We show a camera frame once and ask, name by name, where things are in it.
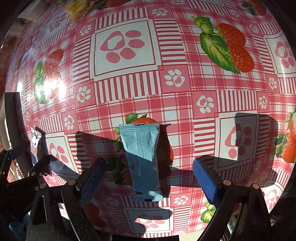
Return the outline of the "clear dark snack stick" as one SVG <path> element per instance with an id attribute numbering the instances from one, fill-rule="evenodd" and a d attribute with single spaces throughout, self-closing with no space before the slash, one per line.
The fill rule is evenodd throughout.
<path id="1" fill-rule="evenodd" d="M 35 165 L 43 156 L 42 134 L 30 127 L 30 146 L 32 163 Z"/>

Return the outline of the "light blue snack bar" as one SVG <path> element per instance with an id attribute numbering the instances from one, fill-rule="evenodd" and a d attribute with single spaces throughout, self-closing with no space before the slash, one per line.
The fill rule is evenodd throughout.
<path id="1" fill-rule="evenodd" d="M 119 131 L 132 177 L 132 199 L 162 201 L 157 158 L 159 124 L 125 124 L 119 126 Z"/>

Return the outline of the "yellow rice cracker packet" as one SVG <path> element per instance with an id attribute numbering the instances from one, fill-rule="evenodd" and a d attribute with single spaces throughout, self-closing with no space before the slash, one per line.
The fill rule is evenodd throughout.
<path id="1" fill-rule="evenodd" d="M 63 7 L 64 12 L 69 16 L 70 20 L 76 21 L 84 16 L 92 7 L 93 1 L 88 0 L 72 0 L 67 2 Z"/>

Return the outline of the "white cardboard box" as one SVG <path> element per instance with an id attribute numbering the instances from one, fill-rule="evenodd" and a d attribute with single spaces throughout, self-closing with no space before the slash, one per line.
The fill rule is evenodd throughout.
<path id="1" fill-rule="evenodd" d="M 5 92 L 1 99 L 1 148 L 5 150 L 20 147 L 16 161 L 24 177 L 33 167 L 30 141 L 27 137 L 21 110 L 19 92 Z"/>

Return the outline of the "pink strawberry tablecloth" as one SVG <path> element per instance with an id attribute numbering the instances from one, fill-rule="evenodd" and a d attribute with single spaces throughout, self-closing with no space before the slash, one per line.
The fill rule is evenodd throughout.
<path id="1" fill-rule="evenodd" d="M 64 183 L 98 155 L 111 170 L 88 215 L 98 230 L 178 235 L 212 216 L 189 173 L 193 159 L 262 187 L 272 210 L 292 173 L 295 57 L 263 1 L 117 1 L 73 22 L 52 4 L 1 53 L 1 88 L 20 93 L 25 128 L 46 133 Z M 167 197 L 133 201 L 119 125 L 167 125 Z"/>

